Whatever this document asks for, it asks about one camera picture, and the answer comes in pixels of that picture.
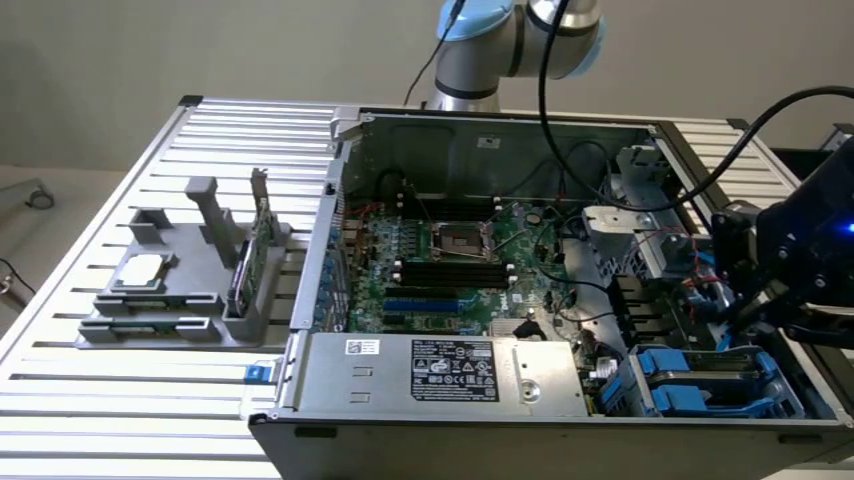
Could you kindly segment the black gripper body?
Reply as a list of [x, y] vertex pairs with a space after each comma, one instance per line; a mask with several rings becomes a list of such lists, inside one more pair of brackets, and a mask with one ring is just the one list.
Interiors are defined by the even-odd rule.
[[853, 196], [804, 192], [765, 209], [757, 224], [760, 263], [809, 303], [853, 304]]

